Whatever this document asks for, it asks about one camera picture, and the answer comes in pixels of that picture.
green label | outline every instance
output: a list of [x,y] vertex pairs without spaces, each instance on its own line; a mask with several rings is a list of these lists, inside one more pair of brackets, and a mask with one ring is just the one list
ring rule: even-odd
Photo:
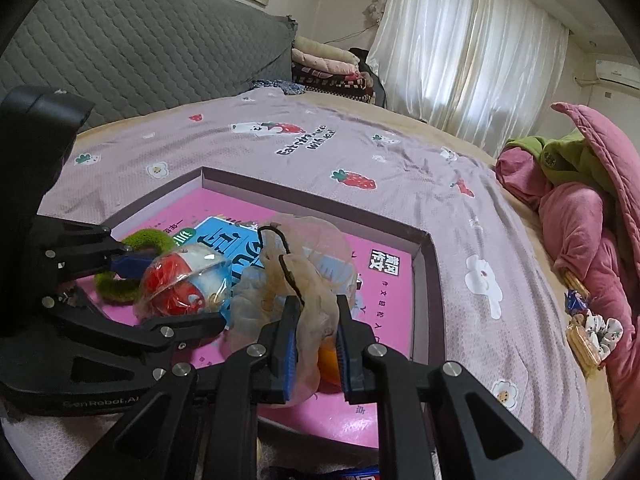
[[184,229],[180,229],[180,232],[172,236],[175,243],[179,246],[187,243],[190,238],[193,238],[196,235],[196,229],[191,227],[185,227]]

blue candy wrapper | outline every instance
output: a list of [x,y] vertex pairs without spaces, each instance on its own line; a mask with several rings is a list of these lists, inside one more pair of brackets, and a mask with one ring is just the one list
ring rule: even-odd
[[580,292],[572,288],[564,295],[564,309],[569,316],[587,313],[587,302],[581,296]]
[[266,480],[380,480],[380,468],[375,465],[363,469],[343,469],[332,473],[313,474],[272,466],[267,469]]

black and white chinese logo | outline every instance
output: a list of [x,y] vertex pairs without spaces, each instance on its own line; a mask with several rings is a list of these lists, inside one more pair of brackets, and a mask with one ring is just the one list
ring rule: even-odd
[[376,269],[380,272],[397,276],[400,269],[400,258],[373,249],[369,260],[369,269]]

beige folded blanket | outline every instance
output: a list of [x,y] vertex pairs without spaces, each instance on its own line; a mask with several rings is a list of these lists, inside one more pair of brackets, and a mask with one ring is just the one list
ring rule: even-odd
[[335,75],[351,75],[358,71],[358,67],[353,63],[345,63],[343,61],[336,61],[335,59],[325,59],[324,57],[312,56],[311,54],[305,54],[296,48],[291,49],[291,60],[300,65],[314,68],[320,72],[327,72]]
[[342,61],[344,63],[351,63],[356,66],[360,62],[358,56],[352,54],[351,52],[347,52],[346,50],[337,48],[335,46],[318,43],[317,41],[310,40],[309,38],[304,38],[303,36],[296,36],[296,39],[293,41],[293,47],[298,49],[300,52],[304,52],[305,54],[311,54],[312,56],[316,57],[324,57],[325,59],[334,59],[336,61]]

green ring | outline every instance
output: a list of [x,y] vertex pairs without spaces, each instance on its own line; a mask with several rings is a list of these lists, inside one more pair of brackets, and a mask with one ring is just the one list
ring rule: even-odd
[[[123,244],[130,246],[134,251],[144,248],[153,248],[158,256],[173,249],[177,244],[164,231],[158,229],[141,229],[127,236]],[[95,275],[95,290],[105,301],[119,304],[129,304],[138,298],[140,280],[116,280],[116,273],[108,270]]]

